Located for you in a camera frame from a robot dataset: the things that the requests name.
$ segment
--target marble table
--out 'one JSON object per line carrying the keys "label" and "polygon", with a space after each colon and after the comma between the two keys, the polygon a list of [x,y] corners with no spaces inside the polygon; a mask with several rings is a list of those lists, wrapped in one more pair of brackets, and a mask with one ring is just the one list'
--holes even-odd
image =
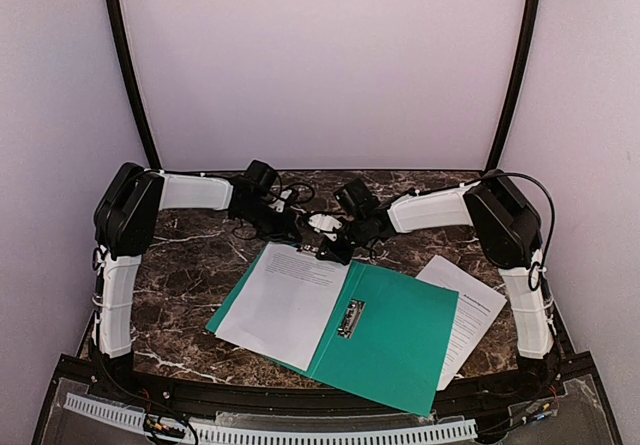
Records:
{"label": "marble table", "polygon": [[[474,172],[436,171],[304,171],[283,172],[284,185],[311,183],[317,196],[307,210],[339,210],[332,192],[360,177],[381,199],[407,189],[454,185],[476,178]],[[140,266],[134,291],[132,337],[135,369],[155,375],[253,387],[319,388],[268,359],[217,339],[205,325],[222,304],[264,242],[243,240],[250,227],[232,231],[236,221],[226,212],[169,210],[158,217],[153,244]],[[303,232],[305,243],[321,237]],[[415,276],[436,254],[495,287],[502,283],[485,258],[471,227],[415,232],[378,245],[379,255],[356,259]],[[509,306],[460,370],[474,377],[516,368],[516,330]]]}

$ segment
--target white perforated strip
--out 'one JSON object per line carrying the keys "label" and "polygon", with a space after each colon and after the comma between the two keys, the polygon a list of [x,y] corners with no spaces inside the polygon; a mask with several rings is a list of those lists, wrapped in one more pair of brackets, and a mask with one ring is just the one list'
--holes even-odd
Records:
{"label": "white perforated strip", "polygon": [[[144,414],[67,394],[65,408],[114,427],[142,434]],[[477,437],[475,420],[373,432],[295,433],[219,427],[195,419],[191,425],[201,444],[219,445],[431,445]],[[181,443],[194,443],[191,432]]]}

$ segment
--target white paper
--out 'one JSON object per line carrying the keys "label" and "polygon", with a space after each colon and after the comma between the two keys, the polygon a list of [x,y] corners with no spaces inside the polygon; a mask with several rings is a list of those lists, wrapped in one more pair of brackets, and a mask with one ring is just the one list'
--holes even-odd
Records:
{"label": "white paper", "polygon": [[438,390],[444,390],[487,333],[507,299],[439,255],[433,257],[416,278],[460,294],[438,383]]}
{"label": "white paper", "polygon": [[269,243],[216,336],[307,370],[348,270]]}

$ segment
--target green folder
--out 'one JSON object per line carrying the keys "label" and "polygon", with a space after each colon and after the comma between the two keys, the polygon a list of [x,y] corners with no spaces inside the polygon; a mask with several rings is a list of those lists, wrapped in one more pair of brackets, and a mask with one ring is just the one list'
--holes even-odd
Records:
{"label": "green folder", "polygon": [[[207,330],[216,332],[256,262]],[[351,337],[344,338],[338,329],[353,300],[364,302],[364,308]],[[431,413],[457,304],[457,292],[352,262],[309,368],[303,371],[278,363],[332,387],[426,417]]]}

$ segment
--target white wall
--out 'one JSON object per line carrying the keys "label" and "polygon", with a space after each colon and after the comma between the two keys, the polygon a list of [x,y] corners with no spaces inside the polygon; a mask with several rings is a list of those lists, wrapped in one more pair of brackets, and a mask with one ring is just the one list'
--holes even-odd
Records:
{"label": "white wall", "polygon": [[524,0],[122,0],[170,169],[484,167]]}
{"label": "white wall", "polygon": [[0,0],[0,443],[31,441],[94,282],[92,213],[142,160],[103,0]]}
{"label": "white wall", "polygon": [[540,3],[502,168],[551,189],[550,283],[640,443],[640,0]]}

